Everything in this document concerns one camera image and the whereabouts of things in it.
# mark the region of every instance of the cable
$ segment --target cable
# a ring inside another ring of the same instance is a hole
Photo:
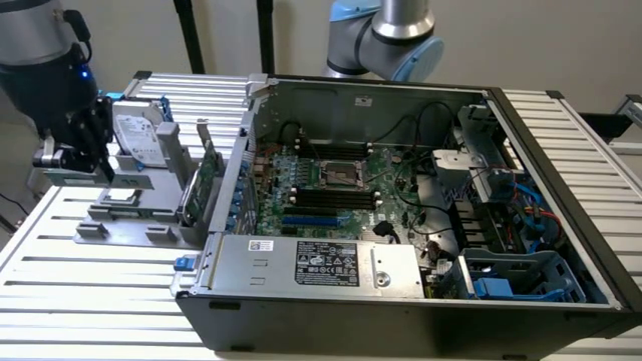
[[[449,228],[445,228],[445,229],[439,229],[438,231],[434,231],[434,232],[419,232],[415,228],[414,228],[414,224],[417,223],[417,220],[421,216],[417,216],[413,221],[410,222],[410,229],[419,235],[437,235],[438,233],[442,233],[445,231],[451,231],[454,230],[453,227],[449,227]]]
[[[534,211],[533,211],[533,207],[526,207],[523,209],[523,211],[526,212],[526,214],[533,214]],[[559,238],[562,237],[562,222],[559,221],[559,218],[558,216],[555,216],[551,212],[546,212],[543,210],[543,208],[539,209],[539,214],[542,214],[546,218],[550,218],[555,221],[557,225],[558,225],[558,234],[555,236],[555,240],[559,240]]]
[[[91,49],[91,43],[90,41],[86,41],[84,42],[84,45],[87,47],[87,60],[86,60],[86,64],[90,64],[90,61],[91,61],[91,58],[94,57],[94,49]]]
[[[426,157],[419,158],[419,159],[417,159],[415,161],[417,161],[417,162],[421,162],[425,158],[426,158]],[[398,173],[397,173],[397,175],[395,175],[395,177],[394,177],[394,183],[393,183],[393,184],[397,184],[398,179],[399,179],[399,176],[402,175],[402,171],[403,171],[405,167],[406,167],[406,165],[402,165],[402,166],[399,167]],[[445,208],[442,208],[442,207],[438,207],[437,205],[425,205],[425,204],[422,204],[422,203],[415,203],[415,202],[409,201],[406,198],[403,198],[402,194],[399,193],[399,189],[398,189],[397,187],[394,187],[394,193],[395,193],[395,196],[397,196],[397,197],[402,200],[402,202],[405,202],[407,205],[413,205],[414,207],[421,207],[421,208],[437,209],[437,210],[442,211],[443,213],[449,214],[449,210],[445,209]]]
[[[296,125],[300,129],[300,123],[296,121],[296,120],[287,120],[283,124],[280,124],[280,128],[279,128],[279,137],[276,138],[276,143],[278,144],[283,144],[283,141],[282,141],[282,138],[283,138],[283,131],[284,131],[284,128],[286,126],[288,125]]]
[[[449,106],[449,104],[446,104],[445,102],[430,102],[427,103],[426,105],[423,105],[422,107],[422,110],[419,111],[419,115],[418,115],[418,125],[417,125],[417,129],[415,129],[415,135],[414,135],[414,144],[413,144],[413,147],[417,147],[418,145],[418,136],[419,136],[419,127],[421,127],[421,124],[422,124],[422,118],[423,118],[423,114],[426,113],[426,110],[434,106],[434,105],[441,105],[443,106],[447,110],[449,110],[449,114],[450,114],[450,127],[454,129],[454,125],[457,123],[457,115],[454,114],[454,111],[453,111],[453,108]]]
[[[405,115],[405,116],[402,117],[402,119],[399,119],[399,121],[394,124],[393,128],[390,128],[390,130],[389,130],[382,136],[377,137],[373,141],[370,141],[370,143],[377,143],[377,142],[379,142],[385,137],[387,137],[387,136],[394,132],[394,130],[402,125],[403,120],[406,120],[406,119],[410,119],[410,120],[413,120],[414,122],[418,122],[411,115],[409,115],[409,114]]]
[[[20,210],[23,211],[23,213],[28,216],[30,215],[30,212],[27,212],[27,210],[24,209],[23,205],[16,202],[14,199],[8,198],[4,194],[0,193],[0,197],[3,197],[6,199],[6,201],[14,203],[15,205],[18,205],[20,207]]]

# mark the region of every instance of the aluminum extrusion table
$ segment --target aluminum extrusion table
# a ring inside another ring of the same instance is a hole
[[[195,122],[210,119],[216,149],[227,158],[244,112],[246,80],[154,74],[128,88],[128,95],[167,95],[180,140],[192,146],[195,158],[203,154]],[[550,99],[545,92],[507,91],[507,96],[642,286],[642,205],[640,193],[621,177],[626,170],[609,150],[595,146],[590,129],[565,101]],[[310,359],[214,353],[202,346],[168,290],[172,262],[191,252],[74,242],[75,227],[99,194],[99,189],[54,187],[0,253],[0,359]],[[615,196],[630,207],[626,218],[618,208],[622,203],[594,204]],[[641,359],[642,327],[613,340],[578,341],[546,358]]]

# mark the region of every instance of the slotted metal surface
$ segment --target slotted metal surface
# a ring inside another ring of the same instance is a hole
[[[247,111],[247,81],[247,77],[155,73],[147,80],[134,82],[126,93],[139,98],[170,99],[174,121],[180,126],[180,143],[190,146],[190,154],[198,159],[203,158],[204,150],[196,120],[207,119],[216,151],[227,159]]]
[[[232,82],[231,88],[243,88],[240,78],[159,74],[151,80],[144,91],[175,99],[196,93],[215,96],[218,90],[210,93],[204,88],[215,88],[216,82],[224,87]],[[238,102],[234,104],[231,108],[238,113],[230,117],[240,121]],[[191,120],[180,118],[186,114]],[[216,112],[184,109],[175,111],[176,115],[178,121],[188,126],[199,117],[212,119]],[[98,189],[54,188],[0,253],[0,359],[310,359],[310,356],[214,353],[200,345],[168,291],[174,259],[194,252],[72,241],[76,224],[99,193]],[[615,233],[607,240],[622,254],[631,273],[642,276],[640,247],[629,239]],[[642,277],[636,279],[642,284]],[[633,361],[641,355],[642,328],[638,328],[613,340],[578,341],[546,360]],[[315,356],[314,359],[346,358]]]

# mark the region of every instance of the blue plastic tab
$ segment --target blue plastic tab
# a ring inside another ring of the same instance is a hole
[[[176,272],[191,272],[194,271],[194,265],[196,264],[196,260],[194,258],[180,257],[176,258],[174,262],[174,270]]]
[[[515,187],[519,192],[526,193],[529,196],[531,196],[538,205],[542,204],[542,195],[539,195],[533,190],[530,190],[529,187],[523,186],[519,183],[517,183],[517,185],[515,185],[514,182],[511,182],[510,185],[511,185],[511,187]]]
[[[479,278],[473,286],[481,299],[513,299],[511,284],[506,278]]]
[[[123,93],[107,93],[106,96],[108,96],[114,100],[120,100],[124,97],[124,94]]]

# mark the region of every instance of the gray wall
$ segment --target gray wall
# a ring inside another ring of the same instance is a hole
[[[260,70],[255,0],[194,0],[210,73]],[[136,70],[190,71],[172,0],[63,0],[94,35],[104,90]],[[276,71],[321,74],[333,0],[275,0]],[[431,0],[446,55],[435,83],[558,89],[583,111],[642,93],[641,0]],[[7,115],[0,104],[0,118]]]

